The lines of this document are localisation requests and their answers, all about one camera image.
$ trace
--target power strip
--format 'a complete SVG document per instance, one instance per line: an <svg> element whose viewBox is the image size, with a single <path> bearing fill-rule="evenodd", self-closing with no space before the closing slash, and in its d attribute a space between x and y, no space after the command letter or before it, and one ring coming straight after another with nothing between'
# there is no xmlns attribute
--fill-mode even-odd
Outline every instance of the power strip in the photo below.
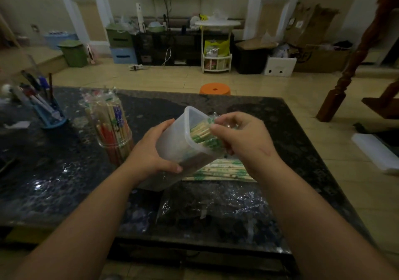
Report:
<svg viewBox="0 0 399 280"><path fill-rule="evenodd" d="M129 66L129 70L130 71L137 71L137 70L142 70L143 69L143 65L131 65Z"/></svg>

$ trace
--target white cable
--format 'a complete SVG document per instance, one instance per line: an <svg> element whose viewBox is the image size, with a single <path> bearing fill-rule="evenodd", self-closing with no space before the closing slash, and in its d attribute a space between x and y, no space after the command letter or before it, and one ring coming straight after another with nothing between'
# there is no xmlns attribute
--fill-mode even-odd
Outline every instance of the white cable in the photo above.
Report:
<svg viewBox="0 0 399 280"><path fill-rule="evenodd" d="M162 66L165 66L166 62L169 61L169 59L172 57L172 51L170 50L170 47L166 50L166 54L165 54L165 61L162 64Z"/></svg>

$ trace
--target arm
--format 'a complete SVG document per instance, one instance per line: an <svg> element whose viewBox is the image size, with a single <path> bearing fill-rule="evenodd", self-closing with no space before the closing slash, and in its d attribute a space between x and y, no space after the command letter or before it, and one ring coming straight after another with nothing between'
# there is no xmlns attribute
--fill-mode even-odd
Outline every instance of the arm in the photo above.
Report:
<svg viewBox="0 0 399 280"><path fill-rule="evenodd" d="M173 120L151 128L104 180L17 269L15 279L98 279L130 192L157 171L182 168L161 159L155 143Z"/></svg>
<svg viewBox="0 0 399 280"><path fill-rule="evenodd" d="M399 273L278 156L264 123L222 115L240 130L212 125L259 185L306 279L399 279Z"/></svg>

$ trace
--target green storage drawer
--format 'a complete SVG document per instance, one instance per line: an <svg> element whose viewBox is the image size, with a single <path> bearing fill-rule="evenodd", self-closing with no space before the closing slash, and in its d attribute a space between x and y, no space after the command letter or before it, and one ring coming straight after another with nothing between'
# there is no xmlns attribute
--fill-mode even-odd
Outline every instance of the green storage drawer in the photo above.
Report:
<svg viewBox="0 0 399 280"><path fill-rule="evenodd" d="M87 65L87 54L80 41L66 40L58 44L65 60L70 67L84 67Z"/></svg>
<svg viewBox="0 0 399 280"><path fill-rule="evenodd" d="M133 47L133 37L120 24L111 23L107 26L109 45L113 48Z"/></svg>

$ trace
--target left hand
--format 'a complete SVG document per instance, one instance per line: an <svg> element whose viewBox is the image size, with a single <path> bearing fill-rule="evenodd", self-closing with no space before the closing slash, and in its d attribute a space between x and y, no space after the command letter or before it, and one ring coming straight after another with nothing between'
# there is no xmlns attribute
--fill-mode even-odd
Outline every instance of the left hand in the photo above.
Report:
<svg viewBox="0 0 399 280"><path fill-rule="evenodd" d="M159 171L181 173L183 168L179 164L162 159L155 148L158 138L173 122L169 119L148 130L120 168L140 181Z"/></svg>

